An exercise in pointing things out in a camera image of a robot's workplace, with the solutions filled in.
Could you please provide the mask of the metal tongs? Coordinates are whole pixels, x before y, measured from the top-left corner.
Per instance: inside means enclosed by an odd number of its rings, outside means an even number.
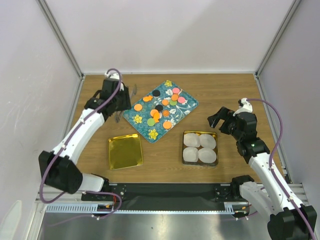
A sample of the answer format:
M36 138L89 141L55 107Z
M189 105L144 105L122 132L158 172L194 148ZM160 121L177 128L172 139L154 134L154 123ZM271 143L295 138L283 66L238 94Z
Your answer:
M129 99L132 100L132 98L137 94L137 92L138 92L138 87L137 87L137 85L135 84L135 85L133 86L133 89L132 89L131 93L129 94ZM117 113L115 114L115 116L114 116L115 122L116 122L116 123L119 123L123 115L124 115L124 110L117 112Z

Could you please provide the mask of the gold tin lid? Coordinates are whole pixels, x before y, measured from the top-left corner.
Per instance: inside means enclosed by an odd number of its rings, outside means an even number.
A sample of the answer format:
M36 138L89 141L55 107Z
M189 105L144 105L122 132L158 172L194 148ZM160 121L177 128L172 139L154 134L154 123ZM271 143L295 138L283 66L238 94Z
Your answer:
M110 170L141 166L144 163L141 139L138 134L112 137L108 140Z

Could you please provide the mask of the green round cookie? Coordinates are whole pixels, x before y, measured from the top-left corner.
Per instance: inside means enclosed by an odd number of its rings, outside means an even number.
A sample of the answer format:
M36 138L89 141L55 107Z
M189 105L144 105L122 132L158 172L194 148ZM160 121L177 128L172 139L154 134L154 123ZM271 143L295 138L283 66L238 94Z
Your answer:
M153 118L149 118L149 119L147 120L147 125L150 126L150 127L154 126L155 123L156 123L156 122L155 122L155 120L154 120Z

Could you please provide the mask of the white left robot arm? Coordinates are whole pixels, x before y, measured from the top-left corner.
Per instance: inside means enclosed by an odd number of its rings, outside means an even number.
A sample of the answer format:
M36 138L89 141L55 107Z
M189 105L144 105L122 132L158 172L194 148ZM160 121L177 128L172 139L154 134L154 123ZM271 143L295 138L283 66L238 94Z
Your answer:
M85 146L116 112L131 109L129 88L117 73L108 74L65 138L51 151L42 151L38 157L41 186L47 185L63 193L92 192L98 200L109 197L106 179L95 174L82 173L77 162Z

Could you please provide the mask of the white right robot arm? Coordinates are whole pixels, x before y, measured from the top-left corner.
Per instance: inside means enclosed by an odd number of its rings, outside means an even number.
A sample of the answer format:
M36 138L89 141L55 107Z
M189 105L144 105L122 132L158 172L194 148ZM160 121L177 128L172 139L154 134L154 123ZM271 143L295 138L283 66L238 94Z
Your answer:
M222 107L207 118L211 128L223 121L219 130L236 140L238 153L255 171L263 187L249 175L232 179L230 195L236 201L249 201L266 219L273 240L314 240L316 210L306 206L293 192L274 163L270 150L257 134L257 117L251 110L232 111Z

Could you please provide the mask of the orange dotted sandwich cookie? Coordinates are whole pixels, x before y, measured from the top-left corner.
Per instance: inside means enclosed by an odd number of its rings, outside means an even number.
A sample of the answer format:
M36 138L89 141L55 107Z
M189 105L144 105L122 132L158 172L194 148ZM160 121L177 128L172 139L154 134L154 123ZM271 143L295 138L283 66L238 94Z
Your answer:
M150 111L150 116L153 118L156 113L159 113L159 111L157 109L152 109Z

